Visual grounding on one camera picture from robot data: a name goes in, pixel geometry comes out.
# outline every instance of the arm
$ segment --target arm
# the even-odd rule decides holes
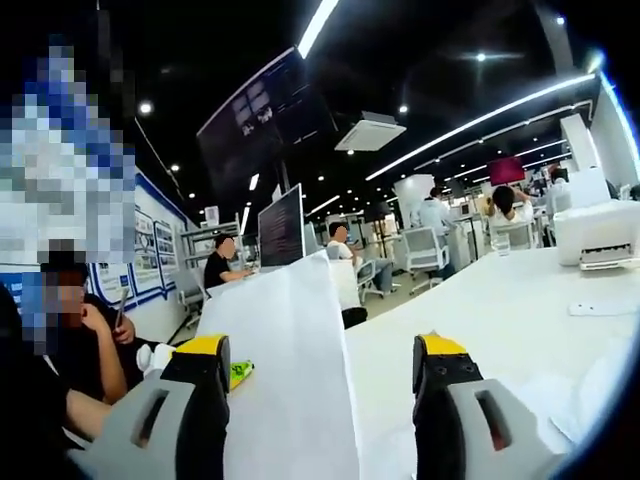
[[[111,407],[88,397],[84,393],[69,390],[67,393],[67,425],[80,436],[93,440],[102,433],[102,425]]]
[[[109,328],[96,331],[98,355],[100,357],[100,382],[104,390],[104,401],[113,405],[127,394],[127,381],[120,364],[118,350]]]

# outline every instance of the glass of water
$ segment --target glass of water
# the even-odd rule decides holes
[[[498,252],[501,257],[506,257],[511,252],[511,242],[509,241],[508,233],[501,233],[495,235],[491,239],[491,247]]]

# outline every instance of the office chair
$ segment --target office chair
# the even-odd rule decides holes
[[[449,247],[443,237],[438,238],[431,227],[414,228],[402,232],[405,248],[407,250],[407,270],[415,279],[415,273],[419,270],[428,272],[442,270],[451,261]],[[409,295],[426,285],[429,288],[442,282],[440,278],[429,280],[414,286]]]
[[[491,236],[507,234],[512,250],[528,250],[535,247],[533,223],[515,223],[493,227]]]

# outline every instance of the air conditioner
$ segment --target air conditioner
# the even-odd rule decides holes
[[[336,150],[377,152],[407,130],[389,115],[363,112],[362,116],[362,120],[336,145]]]

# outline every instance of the smartphone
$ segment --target smartphone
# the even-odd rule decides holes
[[[124,312],[124,305],[127,303],[127,297],[129,296],[129,287],[122,289],[122,296],[120,297],[120,306],[118,307],[118,316],[116,317],[116,328],[120,328],[122,325],[122,313]]]

